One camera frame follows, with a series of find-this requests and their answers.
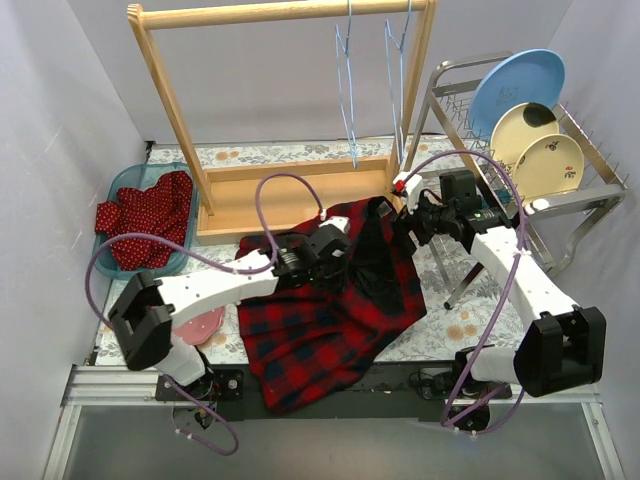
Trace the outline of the red plaid skirt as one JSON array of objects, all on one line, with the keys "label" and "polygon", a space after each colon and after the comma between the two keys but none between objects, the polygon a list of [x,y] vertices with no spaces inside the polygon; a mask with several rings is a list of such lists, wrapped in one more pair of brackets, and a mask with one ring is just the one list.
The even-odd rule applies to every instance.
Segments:
[{"label": "red plaid skirt", "polygon": [[249,368],[261,380],[295,387],[334,371],[360,373],[426,313],[412,255],[394,244],[397,213],[384,197],[336,204],[350,220],[347,286],[311,286],[241,302],[239,334]]}]

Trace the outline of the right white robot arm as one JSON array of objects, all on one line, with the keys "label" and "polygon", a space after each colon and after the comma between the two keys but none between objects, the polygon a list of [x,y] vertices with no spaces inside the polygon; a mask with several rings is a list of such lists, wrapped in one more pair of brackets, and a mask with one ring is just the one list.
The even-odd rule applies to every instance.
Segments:
[{"label": "right white robot arm", "polygon": [[561,291],[519,246],[516,230],[498,208],[486,208],[471,171],[440,177],[441,199],[429,200],[418,174],[399,173],[393,193],[403,200],[397,235],[409,248],[447,235],[486,270],[515,308],[525,330],[515,348],[483,346],[460,351],[454,389],[475,397],[489,382],[518,384],[532,397],[598,382],[602,377],[606,320],[596,307],[582,308]]}]

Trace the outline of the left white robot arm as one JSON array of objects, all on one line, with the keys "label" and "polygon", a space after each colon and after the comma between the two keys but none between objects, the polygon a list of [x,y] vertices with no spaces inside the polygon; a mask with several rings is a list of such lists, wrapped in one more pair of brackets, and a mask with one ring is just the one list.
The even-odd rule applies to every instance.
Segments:
[{"label": "left white robot arm", "polygon": [[275,246],[253,250],[219,268],[155,278],[131,277],[108,319],[127,368],[154,368],[168,375],[193,400],[213,386],[206,362],[175,330],[218,307],[307,285],[324,289],[344,284],[352,242],[350,221],[332,216],[310,236],[280,237]]}]

